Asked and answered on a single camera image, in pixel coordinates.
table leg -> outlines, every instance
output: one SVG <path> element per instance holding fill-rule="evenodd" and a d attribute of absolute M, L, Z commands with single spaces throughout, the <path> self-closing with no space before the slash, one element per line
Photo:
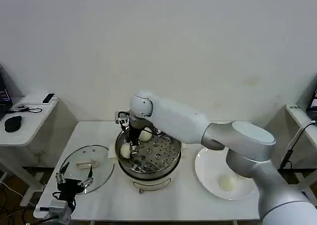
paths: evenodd
<path fill-rule="evenodd" d="M 21 206 L 27 206 L 29 200 L 32 198 L 35 192 L 43 192 L 44 186 L 38 181 L 38 179 L 40 179 L 43 176 L 43 173 L 37 173 L 36 177 L 34 178 L 20 165 L 8 161 L 5 158 L 0 158 L 0 164 L 2 164 L 4 167 L 6 167 L 13 174 L 15 174 L 17 177 L 19 177 L 21 180 L 23 180 L 30 186 L 28 191 L 25 193 L 24 198 L 21 201 Z"/>
<path fill-rule="evenodd" d="M 309 176 L 307 176 L 306 178 L 303 177 L 303 175 L 301 173 L 295 173 L 295 176 L 297 177 L 299 183 L 295 184 L 294 186 L 296 186 L 300 191 L 305 192 L 307 198 L 309 199 L 309 201 L 314 205 L 317 206 L 317 198 L 314 195 L 314 193 L 312 192 L 311 188 L 309 187 L 309 185 L 312 182 L 312 179 L 316 178 L 316 171 L 315 170 L 313 173 L 311 173 L 310 175 L 312 175 L 310 178 L 308 178 Z"/>

white plate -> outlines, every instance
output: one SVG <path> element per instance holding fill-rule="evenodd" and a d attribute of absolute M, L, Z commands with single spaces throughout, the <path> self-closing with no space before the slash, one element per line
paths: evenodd
<path fill-rule="evenodd" d="M 202 149 L 195 159 L 195 171 L 199 181 L 212 194 L 228 200 L 239 200 L 249 195 L 255 188 L 253 179 L 239 177 L 226 163 L 228 149 L 212 151 Z M 221 175 L 233 176 L 236 186 L 231 191 L 220 188 L 218 178 Z"/>

floor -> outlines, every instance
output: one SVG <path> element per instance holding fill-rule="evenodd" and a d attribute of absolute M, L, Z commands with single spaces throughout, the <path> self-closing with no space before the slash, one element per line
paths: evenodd
<path fill-rule="evenodd" d="M 44 176 L 41 180 L 42 183 L 47 183 L 49 180 L 53 169 L 49 168 L 29 168 L 28 172 L 35 174 L 36 172 L 44 172 Z M 304 176 L 307 176 L 310 171 L 303 173 Z M 281 173 L 282 176 L 290 183 L 298 183 L 294 174 L 285 171 Z M 8 177 L 4 181 L 11 189 L 24 194 L 28 186 L 16 176 Z M 317 193 L 317 183 L 311 186 L 312 191 Z M 37 193 L 33 196 L 31 202 L 36 205 L 41 196 L 40 193 Z M 38 220 L 33 217 L 34 207 L 32 205 L 28 207 L 20 207 L 21 197 L 7 189 L 3 184 L 0 184 L 0 225 L 25 225 L 26 223 L 35 223 Z M 89 222 L 84 221 L 72 221 L 71 225 L 89 225 Z M 127 222 L 127 223 L 105 223 L 105 222 L 96 222 L 95 225 L 232 225 L 231 221 L 227 222 Z M 238 225 L 259 225 L 259 221 L 238 221 Z"/>

white wall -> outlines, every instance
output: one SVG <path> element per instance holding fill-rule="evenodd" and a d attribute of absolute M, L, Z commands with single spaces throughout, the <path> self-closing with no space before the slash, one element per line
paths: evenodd
<path fill-rule="evenodd" d="M 113 120 L 137 89 L 266 124 L 316 73 L 316 0 L 0 0 L 0 61 L 23 94 Z"/>

white table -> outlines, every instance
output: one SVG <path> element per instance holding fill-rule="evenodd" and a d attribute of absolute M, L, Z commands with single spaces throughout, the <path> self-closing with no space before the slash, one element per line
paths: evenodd
<path fill-rule="evenodd" d="M 57 191 L 55 173 L 63 161 L 76 149 L 86 145 L 113 145 L 120 127 L 114 122 L 79 122 L 71 135 L 57 166 L 45 187 L 34 216 L 43 219 Z M 183 150 L 179 172 L 167 187 L 139 194 L 119 167 L 117 160 L 110 179 L 99 189 L 77 195 L 73 220 L 87 221 L 234 221 L 258 220 L 259 192 L 255 189 L 240 201 L 220 199 L 209 193 L 198 181 L 194 169 L 196 154 L 201 145 L 190 145 Z"/>
<path fill-rule="evenodd" d="M 303 126 L 305 123 L 312 121 L 310 117 L 303 111 L 299 106 L 295 104 L 286 105 L 286 110 L 292 116 L 294 121 L 298 124 L 299 127 Z M 312 145 L 317 149 L 317 126 L 309 126 L 304 131 L 304 134 L 308 137 Z M 314 193 L 312 192 L 310 185 L 317 181 L 317 170 L 309 174 L 306 178 L 303 177 L 301 173 L 295 173 L 299 183 L 296 185 L 297 188 L 301 191 L 304 191 L 309 198 L 310 202 L 317 206 L 317 199 Z"/>
<path fill-rule="evenodd" d="M 15 99 L 17 103 L 14 104 L 14 106 L 19 105 L 22 99 L 23 98 Z M 41 113 L 10 113 L 0 120 L 0 163 L 30 186 L 20 203 L 21 206 L 27 206 L 35 192 L 43 191 L 43 185 L 39 182 L 43 173 L 37 173 L 34 178 L 16 162 L 14 155 L 11 155 L 9 149 L 13 147 L 23 148 L 28 145 L 40 130 L 56 104 L 57 100 L 52 101 L 49 105 L 27 105 L 30 108 L 41 108 L 43 111 Z M 16 132 L 6 132 L 4 130 L 4 122 L 8 118 L 17 115 L 22 116 L 20 129 Z M 33 156 L 27 150 L 24 150 L 23 153 L 27 154 L 27 156 Z"/>

